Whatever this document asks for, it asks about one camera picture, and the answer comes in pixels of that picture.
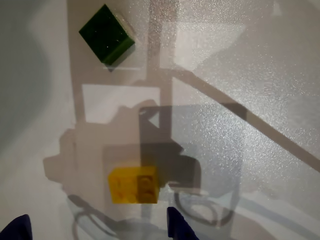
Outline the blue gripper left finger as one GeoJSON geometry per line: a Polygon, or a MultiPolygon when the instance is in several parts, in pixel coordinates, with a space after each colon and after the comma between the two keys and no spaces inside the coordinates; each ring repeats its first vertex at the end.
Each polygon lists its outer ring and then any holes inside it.
{"type": "Polygon", "coordinates": [[[12,220],[0,232],[0,240],[33,240],[29,215],[24,214],[12,220]]]}

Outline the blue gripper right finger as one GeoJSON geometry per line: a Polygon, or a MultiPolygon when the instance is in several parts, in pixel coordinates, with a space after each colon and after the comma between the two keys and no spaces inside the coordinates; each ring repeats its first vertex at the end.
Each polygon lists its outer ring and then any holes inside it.
{"type": "Polygon", "coordinates": [[[173,206],[167,208],[167,235],[173,240],[199,240],[182,214],[173,206]]]}

